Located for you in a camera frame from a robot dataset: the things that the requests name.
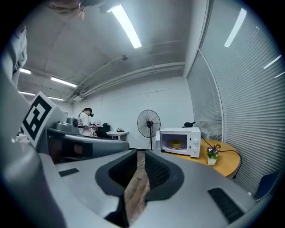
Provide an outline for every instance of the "fan grille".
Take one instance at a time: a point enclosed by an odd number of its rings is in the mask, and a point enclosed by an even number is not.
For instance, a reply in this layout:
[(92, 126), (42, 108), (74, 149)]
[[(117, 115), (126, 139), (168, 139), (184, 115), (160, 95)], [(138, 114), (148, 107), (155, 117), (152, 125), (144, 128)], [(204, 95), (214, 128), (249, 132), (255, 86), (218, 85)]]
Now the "fan grille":
[[(147, 121), (150, 121), (151, 126), (151, 133), (150, 129), (147, 126)], [(160, 130), (160, 119), (156, 112), (152, 110), (144, 110), (138, 116), (138, 130), (139, 132), (146, 138), (150, 138), (151, 136), (156, 136), (156, 132)]]

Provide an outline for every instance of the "white microwave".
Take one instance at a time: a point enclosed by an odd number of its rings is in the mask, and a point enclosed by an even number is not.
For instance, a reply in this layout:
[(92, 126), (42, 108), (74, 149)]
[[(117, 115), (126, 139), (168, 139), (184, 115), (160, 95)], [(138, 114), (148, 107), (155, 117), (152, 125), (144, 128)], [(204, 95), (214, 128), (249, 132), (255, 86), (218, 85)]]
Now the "white microwave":
[(165, 128), (160, 130), (160, 149), (165, 152), (190, 155), (198, 158), (200, 155), (201, 132), (198, 127)]

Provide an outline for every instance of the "window blinds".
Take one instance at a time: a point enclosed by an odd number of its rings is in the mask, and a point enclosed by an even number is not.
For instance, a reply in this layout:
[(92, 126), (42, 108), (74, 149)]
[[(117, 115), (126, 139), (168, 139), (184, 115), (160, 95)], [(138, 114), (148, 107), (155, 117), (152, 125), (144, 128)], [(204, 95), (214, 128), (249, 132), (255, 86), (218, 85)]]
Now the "window blinds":
[(187, 77), (191, 92), (195, 126), (205, 138), (222, 141), (222, 112), (212, 74), (198, 52)]
[[(244, 21), (226, 47), (242, 8), (246, 11)], [(200, 49), (220, 92), (224, 141), (234, 146), (243, 158), (235, 181), (254, 194), (263, 175), (282, 170), (284, 166), (284, 59), (280, 57), (265, 67), (281, 55), (274, 39), (249, 8), (227, 0), (213, 1)], [(195, 97), (198, 85), (195, 83), (190, 85), (193, 104), (199, 99)], [(193, 107), (195, 114), (202, 112), (197, 105)]]

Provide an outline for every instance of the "ceiling light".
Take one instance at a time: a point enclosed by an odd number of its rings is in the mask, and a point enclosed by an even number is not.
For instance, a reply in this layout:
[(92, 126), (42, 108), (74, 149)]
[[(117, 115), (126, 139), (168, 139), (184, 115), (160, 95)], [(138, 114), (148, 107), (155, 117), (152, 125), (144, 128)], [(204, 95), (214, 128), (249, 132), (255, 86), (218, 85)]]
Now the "ceiling light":
[(238, 16), (238, 18), (236, 20), (235, 25), (232, 28), (231, 34), (229, 35), (227, 41), (224, 44), (224, 46), (226, 48), (228, 48), (231, 45), (233, 39), (236, 37), (238, 31), (241, 28), (242, 23), (244, 22), (245, 16), (246, 16), (246, 10), (241, 8), (240, 9), (240, 14), (239, 14), (239, 16)]
[(64, 99), (60, 99), (60, 98), (53, 98), (53, 97), (48, 97), (49, 99), (53, 99), (53, 100), (58, 100), (58, 101), (64, 101)]
[(284, 74), (284, 73), (285, 73), (285, 71), (284, 71), (283, 73), (281, 73), (281, 74), (275, 76), (274, 78), (277, 78), (277, 77), (281, 76), (281, 75)]
[(18, 91), (18, 93), (25, 94), (25, 95), (30, 95), (30, 96), (35, 96), (35, 94), (33, 94), (33, 93), (27, 93), (27, 92), (22, 92), (22, 91)]
[(31, 74), (31, 71), (29, 69), (21, 68), (20, 71), (23, 72), (23, 73)]
[(59, 82), (59, 83), (66, 84), (66, 85), (71, 86), (71, 87), (76, 87), (76, 86), (77, 86), (76, 84), (72, 84), (72, 83), (70, 83), (70, 82), (67, 82), (67, 81), (58, 79), (58, 78), (56, 78), (56, 77), (52, 77), (51, 79), (52, 79), (53, 81), (57, 81), (57, 82)]
[(115, 6), (110, 10), (108, 10), (108, 12), (112, 12), (114, 16), (117, 18), (118, 22), (121, 24), (127, 36), (129, 37), (133, 47), (134, 48), (141, 47), (142, 44), (139, 41), (138, 35), (135, 32), (135, 29), (122, 5)]
[(270, 63), (268, 63), (263, 69), (266, 69), (267, 67), (269, 67), (270, 65), (272, 65), (273, 63), (275, 63), (278, 59), (281, 58), (281, 55), (279, 55), (277, 58), (273, 59)]

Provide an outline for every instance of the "round table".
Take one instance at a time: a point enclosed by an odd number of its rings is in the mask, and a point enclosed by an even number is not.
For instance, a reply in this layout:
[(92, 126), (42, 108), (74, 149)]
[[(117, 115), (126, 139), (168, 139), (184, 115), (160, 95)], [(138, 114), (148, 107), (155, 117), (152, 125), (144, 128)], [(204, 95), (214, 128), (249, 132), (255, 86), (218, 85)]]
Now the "round table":
[[(231, 145), (225, 142), (220, 142), (220, 141), (212, 140), (212, 139), (206, 139), (206, 140), (211, 145), (220, 144), (221, 151), (227, 151), (227, 150), (237, 151), (236, 148), (232, 147)], [(183, 159), (187, 159), (190, 161), (199, 162), (199, 163), (202, 163), (208, 166), (208, 159), (207, 159), (207, 153), (206, 153), (207, 147), (209, 147), (209, 145), (203, 139), (201, 139), (200, 156), (198, 158), (191, 158), (189, 155), (179, 155), (179, 154), (168, 153), (168, 152), (164, 152), (164, 153), (171, 154), (171, 155), (174, 155), (174, 156), (177, 156)], [(218, 158), (217, 158), (215, 165), (209, 166), (209, 167), (215, 169), (216, 171), (218, 171), (220, 174), (224, 176), (230, 176), (235, 172), (239, 164), (240, 164), (239, 155), (233, 151), (227, 151), (227, 152), (220, 152), (218, 154)]]

